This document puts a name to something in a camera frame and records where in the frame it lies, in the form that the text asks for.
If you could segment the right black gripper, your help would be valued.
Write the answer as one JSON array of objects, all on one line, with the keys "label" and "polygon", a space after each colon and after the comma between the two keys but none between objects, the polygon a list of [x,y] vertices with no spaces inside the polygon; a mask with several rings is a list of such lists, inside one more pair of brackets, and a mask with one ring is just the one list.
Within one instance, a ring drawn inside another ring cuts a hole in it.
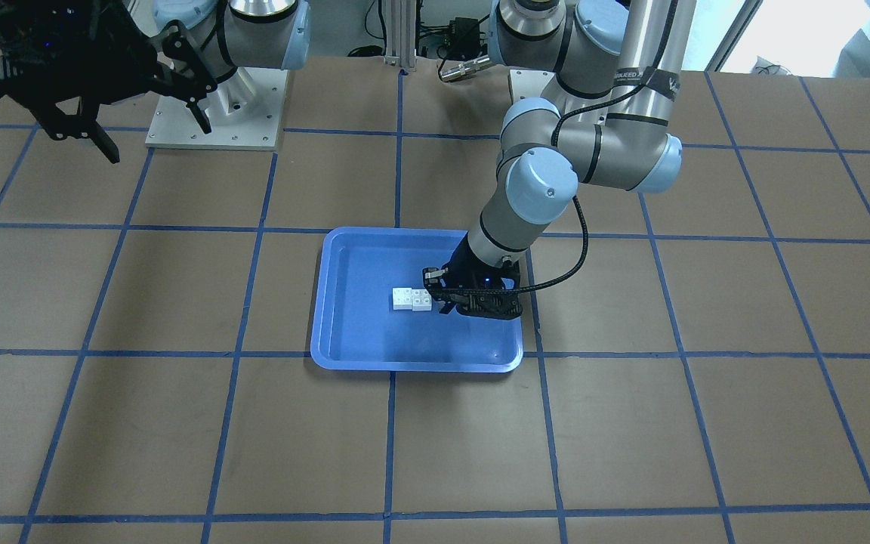
[{"label": "right black gripper", "polygon": [[[183,64],[159,62],[159,52]],[[89,139],[118,164],[118,146],[97,121],[101,104],[153,91],[182,100],[202,133],[213,131],[199,103],[217,89],[182,21],[143,33],[121,1],[0,1],[0,91],[35,114],[53,139]],[[59,102],[74,97],[75,114]]]}]

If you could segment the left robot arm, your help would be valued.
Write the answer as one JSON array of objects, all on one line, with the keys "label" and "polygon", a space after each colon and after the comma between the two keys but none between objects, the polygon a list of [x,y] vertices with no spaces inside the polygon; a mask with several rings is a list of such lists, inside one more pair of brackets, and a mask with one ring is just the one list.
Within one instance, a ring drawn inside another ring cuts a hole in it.
[{"label": "left robot arm", "polygon": [[522,314],[520,262],[594,184],[639,193],[673,185],[683,145],[668,125],[694,1],[495,1],[491,62],[552,73],[501,124],[496,188],[442,267],[422,272],[442,314]]}]

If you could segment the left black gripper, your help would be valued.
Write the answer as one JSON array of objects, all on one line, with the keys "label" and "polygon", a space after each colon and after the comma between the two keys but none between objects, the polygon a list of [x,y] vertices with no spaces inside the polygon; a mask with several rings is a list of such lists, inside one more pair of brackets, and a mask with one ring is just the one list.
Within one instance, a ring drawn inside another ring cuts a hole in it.
[{"label": "left black gripper", "polygon": [[450,255],[446,265],[422,269],[422,288],[428,292],[445,292],[450,289],[469,290],[468,294],[441,294],[439,314],[457,312],[462,316],[514,320],[521,316],[523,306],[517,294],[508,293],[507,284],[518,288],[521,269],[509,258],[501,267],[482,262],[463,238]]}]

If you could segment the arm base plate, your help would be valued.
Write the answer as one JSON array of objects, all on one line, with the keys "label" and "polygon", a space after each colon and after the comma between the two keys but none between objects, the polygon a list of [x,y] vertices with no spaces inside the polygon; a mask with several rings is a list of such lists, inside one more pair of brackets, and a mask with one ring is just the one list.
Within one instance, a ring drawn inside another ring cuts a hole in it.
[{"label": "arm base plate", "polygon": [[145,144],[175,150],[276,151],[290,71],[239,68],[198,106],[211,125],[203,133],[189,108],[160,97]]},{"label": "arm base plate", "polygon": [[525,97],[542,96],[545,87],[554,78],[549,71],[510,69],[510,94],[512,103]]}]

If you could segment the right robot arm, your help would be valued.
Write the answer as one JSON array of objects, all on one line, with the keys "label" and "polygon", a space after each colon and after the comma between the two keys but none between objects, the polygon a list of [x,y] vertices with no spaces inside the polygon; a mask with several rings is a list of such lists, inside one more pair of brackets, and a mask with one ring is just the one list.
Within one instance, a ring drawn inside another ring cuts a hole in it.
[{"label": "right robot arm", "polygon": [[0,92],[55,141],[88,139],[117,164],[102,106],[160,96],[147,144],[273,150],[287,71],[310,49],[305,1],[0,1]]}]

